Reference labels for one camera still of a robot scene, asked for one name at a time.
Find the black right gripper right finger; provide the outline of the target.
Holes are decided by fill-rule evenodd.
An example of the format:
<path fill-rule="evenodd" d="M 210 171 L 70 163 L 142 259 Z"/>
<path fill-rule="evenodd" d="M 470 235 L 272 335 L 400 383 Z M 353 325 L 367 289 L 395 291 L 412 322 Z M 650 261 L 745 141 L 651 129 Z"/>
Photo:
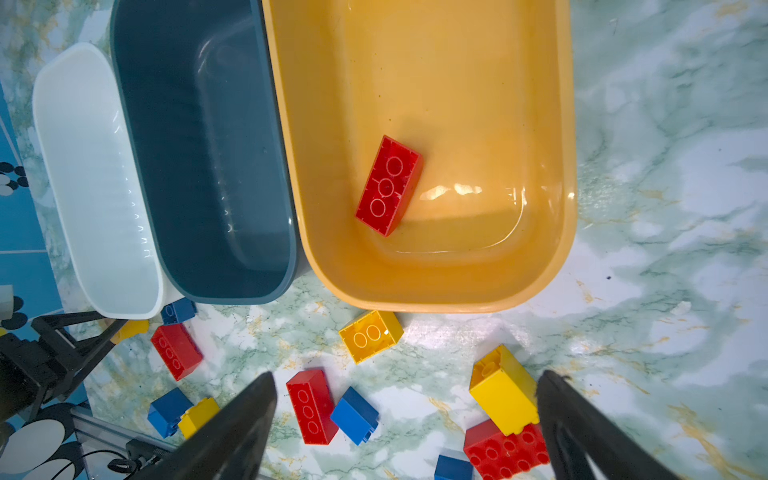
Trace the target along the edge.
<path fill-rule="evenodd" d="M 537 382 L 540 428 L 557 479 L 674 479 L 676 475 L 552 370 Z"/>

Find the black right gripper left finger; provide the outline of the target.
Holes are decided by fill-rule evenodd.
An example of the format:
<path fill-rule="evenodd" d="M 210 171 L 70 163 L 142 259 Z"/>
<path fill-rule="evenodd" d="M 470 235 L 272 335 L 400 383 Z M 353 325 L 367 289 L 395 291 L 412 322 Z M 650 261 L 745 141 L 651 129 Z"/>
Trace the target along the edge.
<path fill-rule="evenodd" d="M 277 406 L 273 374 L 265 372 L 196 434 L 135 479 L 256 479 Z"/>

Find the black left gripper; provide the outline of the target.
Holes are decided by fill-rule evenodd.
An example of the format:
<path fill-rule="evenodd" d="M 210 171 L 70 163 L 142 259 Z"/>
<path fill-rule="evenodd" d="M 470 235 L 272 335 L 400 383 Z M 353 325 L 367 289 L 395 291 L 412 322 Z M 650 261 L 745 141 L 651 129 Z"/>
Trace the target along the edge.
<path fill-rule="evenodd" d="M 112 336 L 127 321 L 81 340 L 67 327 L 103 319 L 96 311 L 43 315 L 32 321 L 37 341 L 1 337 L 1 421 L 27 408 L 35 415 L 55 397 L 66 400 L 112 350 Z"/>

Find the yellow tall lego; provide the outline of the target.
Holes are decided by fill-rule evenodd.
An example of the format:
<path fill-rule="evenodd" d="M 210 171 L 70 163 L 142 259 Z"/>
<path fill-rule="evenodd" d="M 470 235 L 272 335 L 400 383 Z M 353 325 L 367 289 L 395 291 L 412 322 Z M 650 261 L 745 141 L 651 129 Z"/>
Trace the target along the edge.
<path fill-rule="evenodd" d="M 536 381 L 504 345 L 478 360 L 472 369 L 469 392 L 505 435 L 520 434 L 540 422 Z"/>

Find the yellow round lego piece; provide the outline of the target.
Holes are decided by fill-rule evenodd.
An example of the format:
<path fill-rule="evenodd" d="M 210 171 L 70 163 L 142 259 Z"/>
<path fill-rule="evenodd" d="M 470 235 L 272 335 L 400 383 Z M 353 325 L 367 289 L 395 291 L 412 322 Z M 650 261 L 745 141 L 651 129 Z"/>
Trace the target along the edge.
<path fill-rule="evenodd" d="M 124 340 L 145 334 L 148 330 L 148 320 L 129 320 L 112 336 L 111 342 L 114 345 L 118 345 Z"/>

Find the small red lego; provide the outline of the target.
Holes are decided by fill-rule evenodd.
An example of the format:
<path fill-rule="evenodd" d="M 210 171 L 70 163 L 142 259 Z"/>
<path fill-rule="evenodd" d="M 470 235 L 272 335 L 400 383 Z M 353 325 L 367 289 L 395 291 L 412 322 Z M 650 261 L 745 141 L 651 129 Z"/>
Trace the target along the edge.
<path fill-rule="evenodd" d="M 463 451 L 482 479 L 508 479 L 550 463 L 538 424 L 504 435 L 492 420 L 467 430 Z"/>

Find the red long lego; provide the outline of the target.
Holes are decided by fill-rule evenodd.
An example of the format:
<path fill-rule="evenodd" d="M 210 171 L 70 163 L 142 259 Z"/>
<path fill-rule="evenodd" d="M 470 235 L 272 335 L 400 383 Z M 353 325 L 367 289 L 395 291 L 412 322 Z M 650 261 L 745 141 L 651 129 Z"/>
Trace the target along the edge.
<path fill-rule="evenodd" d="M 405 215 L 423 166 L 420 153 L 384 135 L 355 217 L 388 237 Z"/>
<path fill-rule="evenodd" d="M 331 419 L 335 403 L 324 370 L 300 371 L 286 387 L 304 443 L 329 445 L 339 427 Z"/>
<path fill-rule="evenodd" d="M 151 342 L 175 381 L 191 374 L 203 361 L 203 354 L 182 324 L 159 326 Z"/>

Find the white plastic bin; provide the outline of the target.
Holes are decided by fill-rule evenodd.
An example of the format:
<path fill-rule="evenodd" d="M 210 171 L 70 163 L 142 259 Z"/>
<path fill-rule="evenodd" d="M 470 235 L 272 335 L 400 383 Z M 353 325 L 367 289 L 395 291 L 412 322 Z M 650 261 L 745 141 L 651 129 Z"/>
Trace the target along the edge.
<path fill-rule="evenodd" d="M 147 320 L 180 298 L 161 267 L 115 75 L 77 43 L 38 73 L 34 128 L 71 263 L 92 307 Z"/>

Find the dark teal plastic bin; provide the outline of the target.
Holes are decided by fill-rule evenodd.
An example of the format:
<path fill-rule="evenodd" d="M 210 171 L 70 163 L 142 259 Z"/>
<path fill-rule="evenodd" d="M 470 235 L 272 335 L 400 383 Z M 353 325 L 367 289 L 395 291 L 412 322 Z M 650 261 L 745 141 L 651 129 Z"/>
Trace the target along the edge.
<path fill-rule="evenodd" d="M 171 283 L 206 304 L 280 297 L 304 256 L 261 3 L 118 1 L 111 56 Z"/>

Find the yellow plastic bin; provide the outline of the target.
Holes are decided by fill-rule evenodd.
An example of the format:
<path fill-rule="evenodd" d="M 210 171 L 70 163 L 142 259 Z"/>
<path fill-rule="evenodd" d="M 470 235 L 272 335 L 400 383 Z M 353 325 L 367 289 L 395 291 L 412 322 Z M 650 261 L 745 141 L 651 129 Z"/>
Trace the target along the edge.
<path fill-rule="evenodd" d="M 518 306 L 577 223 L 566 1 L 266 1 L 298 225 L 322 283 L 366 310 Z M 384 237 L 355 217 L 386 135 L 423 156 Z"/>

